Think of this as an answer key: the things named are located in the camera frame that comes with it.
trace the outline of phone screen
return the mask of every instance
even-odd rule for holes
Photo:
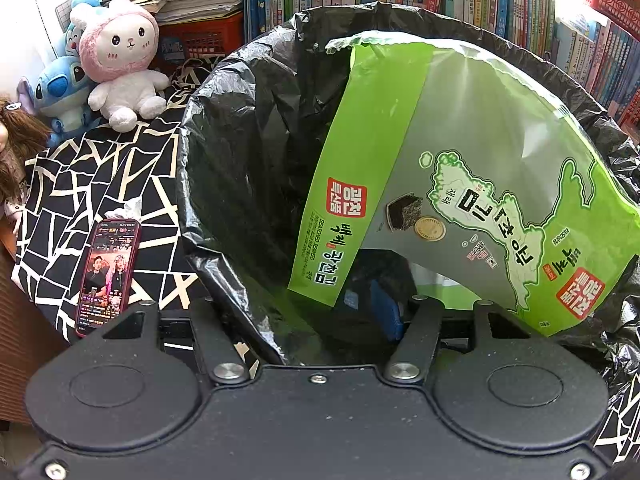
[[[139,227],[132,220],[98,224],[82,277],[76,319],[79,335],[88,335],[126,308]]]

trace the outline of green snack bag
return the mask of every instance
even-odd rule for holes
[[[638,208],[553,94],[455,40],[363,32],[316,167],[289,288],[331,307],[360,248],[393,250],[545,335],[640,253]]]

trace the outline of gold coin image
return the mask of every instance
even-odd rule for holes
[[[444,227],[444,223],[433,216],[423,216],[418,218],[418,221],[414,225],[414,229],[420,238],[423,238],[428,242],[437,242],[438,240],[442,240],[447,232]]]

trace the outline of person on phone screen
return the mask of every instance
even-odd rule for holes
[[[90,291],[92,287],[97,289],[95,293],[96,298],[101,298],[106,294],[106,280],[104,274],[101,272],[102,270],[102,258],[100,256],[96,256],[92,263],[92,268],[87,271],[84,275],[84,290]]]
[[[107,273],[108,294],[123,292],[127,282],[127,261],[122,254],[118,254],[113,263],[113,269]]]

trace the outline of black and white patterned blanket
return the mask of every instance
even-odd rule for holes
[[[103,120],[28,162],[31,189],[12,279],[68,341],[77,338],[74,318],[92,229],[131,198],[142,197],[142,232],[129,303],[152,299],[160,308],[187,308],[206,294],[182,253],[175,128],[214,64],[190,60],[181,67],[164,91],[167,110],[150,123],[118,134]]]

